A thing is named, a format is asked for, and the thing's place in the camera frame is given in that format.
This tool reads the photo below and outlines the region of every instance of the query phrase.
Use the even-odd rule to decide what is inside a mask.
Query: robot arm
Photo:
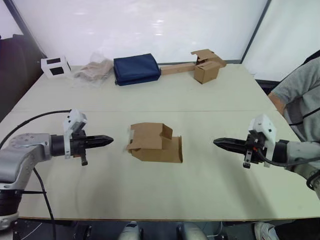
[[[320,199],[320,143],[276,142],[276,128],[266,115],[253,119],[246,140],[218,138],[213,141],[218,147],[230,152],[244,154],[244,168],[251,163],[264,163],[265,167],[276,165],[307,179],[307,186]]]
[[[69,156],[81,157],[87,165],[86,149],[102,147],[113,139],[105,135],[86,136],[82,127],[83,113],[72,110],[65,127],[69,137],[48,133],[25,133],[13,137],[9,145],[0,150],[0,231],[9,228],[18,218],[18,206],[35,165],[65,154],[66,140]]]

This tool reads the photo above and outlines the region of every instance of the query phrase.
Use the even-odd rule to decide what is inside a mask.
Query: person's arm
[[[283,116],[286,104],[272,92],[269,93],[268,97],[271,100],[271,102],[274,104],[278,112]]]
[[[281,111],[282,108],[284,109],[285,105],[302,97],[305,93],[319,85],[320,57],[298,67],[289,74],[275,89],[272,90],[269,98],[276,108]]]

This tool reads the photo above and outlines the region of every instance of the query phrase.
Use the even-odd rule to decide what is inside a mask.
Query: gray t-shirt
[[[300,140],[320,142],[320,57],[298,67],[272,93],[286,104],[284,117]]]

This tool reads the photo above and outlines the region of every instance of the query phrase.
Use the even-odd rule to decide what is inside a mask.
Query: black cable
[[[300,164],[307,164],[307,163],[311,163],[311,162],[315,162],[315,161],[319,161],[320,157],[313,157],[313,158],[309,158],[309,159],[304,159],[304,158],[297,158],[296,161],[294,162],[290,162],[290,163],[280,163],[280,162],[275,162],[275,161],[271,161],[269,159],[267,159],[263,153],[261,152],[261,149],[258,149],[257,154],[259,155],[259,157],[267,162],[268,164],[274,165],[274,166],[278,166],[278,167],[291,167],[291,166],[295,166],[295,165],[300,165]]]
[[[44,182],[42,181],[38,171],[36,170],[36,168],[33,169],[34,174],[37,176],[37,178],[39,179],[40,185],[41,185],[41,189],[42,189],[42,193],[44,196],[44,200],[46,203],[46,206],[48,208],[49,214],[50,214],[50,218],[51,218],[51,224],[52,224],[52,236],[53,236],[53,240],[57,239],[57,233],[56,233],[56,222],[55,222],[55,218],[54,215],[52,213],[51,207],[50,207],[50,203],[47,197],[47,192],[45,190],[45,186],[44,186]]]
[[[16,126],[11,132],[9,132],[5,137],[4,139],[1,141],[0,143],[0,150],[1,148],[4,146],[5,142],[12,136],[12,134],[14,134],[18,129],[22,128],[24,125],[30,123],[31,121],[35,120],[35,119],[38,119],[38,118],[41,118],[43,116],[46,116],[46,115],[50,115],[50,114],[60,114],[60,113],[70,113],[71,110],[60,110],[60,111],[49,111],[49,112],[45,112],[45,113],[42,113],[40,115],[37,115],[37,116],[34,116],[26,121],[24,121],[23,123],[19,124],[18,126]],[[45,190],[45,186],[44,186],[44,183],[39,175],[39,173],[37,172],[36,168],[33,169],[35,175],[37,176],[39,182],[40,182],[40,185],[41,185],[41,189],[42,189],[42,194],[43,194],[43,197],[44,197],[44,200],[45,200],[45,203],[46,203],[46,206],[48,208],[48,211],[49,211],[49,214],[50,214],[50,218],[51,218],[51,223],[52,223],[52,237],[53,237],[53,240],[56,240],[57,239],[57,233],[56,233],[56,222],[55,222],[55,218],[54,218],[54,215],[52,214],[52,210],[51,210],[51,206],[50,206],[50,203],[49,203],[49,200],[48,200],[48,197],[47,197],[47,192]],[[26,194],[36,194],[38,192],[35,192],[35,191],[24,191]]]
[[[310,188],[311,190],[315,190],[314,186],[311,184],[311,182],[313,180],[315,180],[317,177],[320,177],[320,171],[317,171],[315,174],[313,174],[312,176],[310,176],[307,180],[306,180],[306,185],[308,186],[308,188]]]
[[[37,118],[41,118],[43,116],[46,116],[46,115],[50,115],[50,114],[59,114],[59,113],[70,113],[71,110],[61,110],[61,111],[49,111],[49,112],[46,112],[46,113],[43,113],[43,114],[40,114],[40,115],[37,115],[37,116],[34,116],[26,121],[24,121],[23,123],[19,124],[18,126],[16,126],[11,132],[9,132],[5,137],[4,139],[1,141],[0,143],[0,149],[3,147],[3,145],[5,144],[5,142],[8,140],[8,138],[11,137],[12,134],[14,134],[19,128],[23,127],[24,125],[30,123],[32,120],[35,120]]]

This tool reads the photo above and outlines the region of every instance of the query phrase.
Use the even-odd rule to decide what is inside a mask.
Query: person
[[[268,97],[302,142],[320,142],[320,57],[307,60]],[[258,222],[254,234],[257,240],[320,240],[320,218],[279,226]]]

